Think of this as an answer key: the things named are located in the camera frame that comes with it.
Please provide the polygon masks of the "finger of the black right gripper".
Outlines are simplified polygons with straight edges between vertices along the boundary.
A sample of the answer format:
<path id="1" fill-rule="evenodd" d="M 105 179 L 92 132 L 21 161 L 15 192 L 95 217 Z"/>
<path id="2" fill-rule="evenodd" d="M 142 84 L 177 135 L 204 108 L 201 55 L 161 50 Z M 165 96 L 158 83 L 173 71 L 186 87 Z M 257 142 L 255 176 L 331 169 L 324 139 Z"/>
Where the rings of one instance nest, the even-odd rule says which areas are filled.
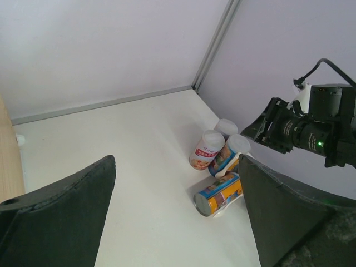
<path id="1" fill-rule="evenodd" d="M 254 142 L 260 142 L 270 125 L 269 108 L 266 107 L 252 124 L 242 130 L 241 135 Z"/>

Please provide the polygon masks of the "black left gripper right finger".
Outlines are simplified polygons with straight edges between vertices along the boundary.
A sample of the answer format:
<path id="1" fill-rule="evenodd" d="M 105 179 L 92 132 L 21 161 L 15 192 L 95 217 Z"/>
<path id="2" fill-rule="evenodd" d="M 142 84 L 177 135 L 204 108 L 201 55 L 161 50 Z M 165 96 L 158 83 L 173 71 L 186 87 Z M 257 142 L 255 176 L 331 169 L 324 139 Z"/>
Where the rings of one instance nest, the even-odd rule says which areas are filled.
<path id="1" fill-rule="evenodd" d="M 355 200 L 247 155 L 238 169 L 261 266 L 355 266 Z"/>

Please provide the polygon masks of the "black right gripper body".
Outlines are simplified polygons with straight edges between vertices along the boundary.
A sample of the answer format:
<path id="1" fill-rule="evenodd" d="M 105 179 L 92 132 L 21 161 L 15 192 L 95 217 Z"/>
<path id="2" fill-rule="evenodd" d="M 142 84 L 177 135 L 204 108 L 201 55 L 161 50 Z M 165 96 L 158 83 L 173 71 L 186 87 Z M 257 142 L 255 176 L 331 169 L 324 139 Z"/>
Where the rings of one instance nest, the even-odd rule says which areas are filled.
<path id="1" fill-rule="evenodd" d="M 308 137 L 304 133 L 308 117 L 301 112 L 299 104 L 288 103 L 274 97 L 264 112 L 261 126 L 263 144 L 277 152 L 285 154 L 294 147 L 308 150 Z"/>

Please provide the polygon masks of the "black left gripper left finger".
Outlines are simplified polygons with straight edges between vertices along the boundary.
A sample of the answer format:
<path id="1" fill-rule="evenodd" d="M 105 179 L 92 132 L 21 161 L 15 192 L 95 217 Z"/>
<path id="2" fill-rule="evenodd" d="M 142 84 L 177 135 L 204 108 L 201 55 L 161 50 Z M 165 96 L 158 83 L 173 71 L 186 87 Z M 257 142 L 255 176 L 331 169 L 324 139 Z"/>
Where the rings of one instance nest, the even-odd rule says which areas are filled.
<path id="1" fill-rule="evenodd" d="M 116 180 L 107 155 L 1 203 L 1 266 L 94 266 Z"/>

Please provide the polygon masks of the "blue can with spoon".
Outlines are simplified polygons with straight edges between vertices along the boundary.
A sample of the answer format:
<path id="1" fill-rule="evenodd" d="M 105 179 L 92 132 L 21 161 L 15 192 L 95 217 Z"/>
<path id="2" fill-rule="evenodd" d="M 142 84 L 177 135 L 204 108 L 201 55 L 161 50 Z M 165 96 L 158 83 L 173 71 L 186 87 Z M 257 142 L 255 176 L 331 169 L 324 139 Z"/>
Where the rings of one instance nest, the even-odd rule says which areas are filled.
<path id="1" fill-rule="evenodd" d="M 209 165 L 208 170 L 210 174 L 216 177 L 216 174 L 221 171 L 228 163 L 237 156 L 233 163 L 228 167 L 227 171 L 231 170 L 237 163 L 240 154 L 248 154 L 250 152 L 251 146 L 249 141 L 242 135 L 233 134 L 231 135 L 224 147 L 213 159 L 212 163 Z"/>

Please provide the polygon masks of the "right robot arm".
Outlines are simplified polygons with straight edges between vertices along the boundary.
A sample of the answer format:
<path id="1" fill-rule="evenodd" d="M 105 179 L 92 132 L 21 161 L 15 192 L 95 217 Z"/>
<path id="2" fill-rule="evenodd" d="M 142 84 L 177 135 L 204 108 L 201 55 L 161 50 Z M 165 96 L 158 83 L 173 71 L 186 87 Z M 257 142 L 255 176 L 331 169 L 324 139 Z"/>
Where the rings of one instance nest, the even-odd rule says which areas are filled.
<path id="1" fill-rule="evenodd" d="M 355 166 L 355 88 L 312 85 L 291 102 L 273 97 L 241 134 L 281 154 L 293 148 L 325 158 L 325 167 Z"/>

